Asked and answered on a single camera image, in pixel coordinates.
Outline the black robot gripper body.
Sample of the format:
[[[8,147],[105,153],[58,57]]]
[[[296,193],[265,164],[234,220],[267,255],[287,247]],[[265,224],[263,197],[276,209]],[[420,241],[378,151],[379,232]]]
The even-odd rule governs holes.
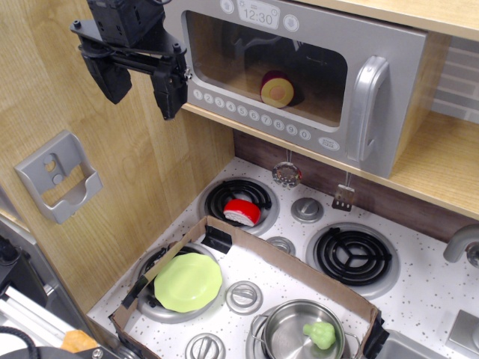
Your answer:
[[[81,51],[92,58],[114,55],[158,55],[186,71],[185,46],[163,26],[168,1],[88,1],[92,19],[75,20],[70,30],[81,43]]]

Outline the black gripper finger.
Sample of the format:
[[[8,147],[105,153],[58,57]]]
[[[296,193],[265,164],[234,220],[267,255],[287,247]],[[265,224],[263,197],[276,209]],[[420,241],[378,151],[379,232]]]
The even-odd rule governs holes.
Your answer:
[[[188,88],[184,76],[164,70],[155,69],[151,76],[156,104],[164,120],[172,120],[187,101]]]
[[[89,73],[105,97],[118,104],[132,87],[128,70],[119,67],[110,57],[92,58],[83,55]]]

